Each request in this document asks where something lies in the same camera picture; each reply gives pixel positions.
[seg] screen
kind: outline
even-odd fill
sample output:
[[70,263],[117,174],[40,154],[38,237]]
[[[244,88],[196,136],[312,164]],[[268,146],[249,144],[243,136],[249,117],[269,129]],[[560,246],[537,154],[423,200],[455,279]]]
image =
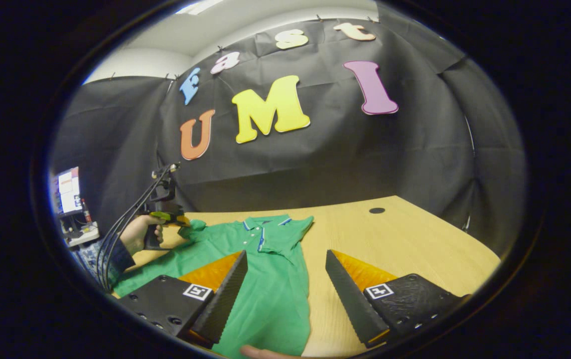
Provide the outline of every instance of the screen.
[[79,168],[71,168],[60,173],[53,182],[56,186],[55,203],[58,213],[81,211]]

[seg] polo shirt collar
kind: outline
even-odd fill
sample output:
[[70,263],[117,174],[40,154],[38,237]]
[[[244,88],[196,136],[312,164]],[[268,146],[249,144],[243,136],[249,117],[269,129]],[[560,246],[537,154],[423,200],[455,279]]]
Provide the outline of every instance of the polo shirt collar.
[[287,214],[281,216],[270,216],[270,217],[248,217],[244,220],[245,230],[255,229],[256,227],[263,228],[263,222],[269,220],[270,225],[284,225],[292,220]]

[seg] table surface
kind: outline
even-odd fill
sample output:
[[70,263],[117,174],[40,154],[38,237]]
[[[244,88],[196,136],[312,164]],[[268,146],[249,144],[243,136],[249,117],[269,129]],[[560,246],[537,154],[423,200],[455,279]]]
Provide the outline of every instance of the table surface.
[[[383,213],[370,209],[381,207]],[[362,353],[347,313],[325,270],[326,251],[338,250],[397,277],[417,273],[462,296],[474,293],[500,264],[481,242],[437,216],[397,196],[331,206],[228,213],[186,213],[207,224],[243,221],[249,216],[289,214],[314,224],[301,241],[310,276],[310,337],[304,357],[348,357]],[[164,228],[163,247],[182,243],[177,227]],[[165,254],[143,250],[133,256],[138,268]]]

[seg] green polo shirt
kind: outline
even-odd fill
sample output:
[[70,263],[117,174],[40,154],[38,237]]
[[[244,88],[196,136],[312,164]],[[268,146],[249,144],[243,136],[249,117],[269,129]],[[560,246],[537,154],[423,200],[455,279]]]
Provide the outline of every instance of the green polo shirt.
[[246,250],[248,272],[220,342],[212,350],[242,359],[239,348],[252,345],[299,356],[310,336],[308,270],[299,241],[313,219],[293,220],[284,214],[216,225],[192,220],[192,227],[180,231],[188,243],[122,275],[115,293],[124,296],[158,275],[181,277]]

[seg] white ceiling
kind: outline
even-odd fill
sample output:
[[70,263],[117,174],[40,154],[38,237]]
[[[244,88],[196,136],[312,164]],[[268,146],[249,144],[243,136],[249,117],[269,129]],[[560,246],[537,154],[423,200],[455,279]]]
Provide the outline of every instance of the white ceiling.
[[194,56],[217,39],[270,16],[327,6],[377,11],[373,0],[224,0],[197,15],[169,16],[123,48],[159,48]]

